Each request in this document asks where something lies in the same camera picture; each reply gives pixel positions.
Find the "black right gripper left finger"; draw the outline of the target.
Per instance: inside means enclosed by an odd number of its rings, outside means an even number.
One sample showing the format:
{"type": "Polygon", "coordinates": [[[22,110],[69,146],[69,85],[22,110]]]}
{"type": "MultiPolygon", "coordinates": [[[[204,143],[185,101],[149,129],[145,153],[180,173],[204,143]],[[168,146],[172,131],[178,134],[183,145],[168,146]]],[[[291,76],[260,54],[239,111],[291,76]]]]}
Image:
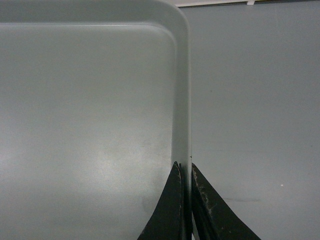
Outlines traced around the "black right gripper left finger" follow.
{"type": "Polygon", "coordinates": [[[185,188],[182,166],[174,162],[157,205],[140,233],[139,240],[184,240],[185,188]]]}

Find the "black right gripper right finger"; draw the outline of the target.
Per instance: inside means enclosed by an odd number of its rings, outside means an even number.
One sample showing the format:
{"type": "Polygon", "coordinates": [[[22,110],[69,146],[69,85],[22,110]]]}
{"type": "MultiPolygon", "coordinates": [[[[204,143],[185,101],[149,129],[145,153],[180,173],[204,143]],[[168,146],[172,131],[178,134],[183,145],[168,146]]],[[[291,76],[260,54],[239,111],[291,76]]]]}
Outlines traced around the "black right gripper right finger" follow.
{"type": "Polygon", "coordinates": [[[193,163],[191,170],[193,235],[197,240],[258,240],[193,163]]]}

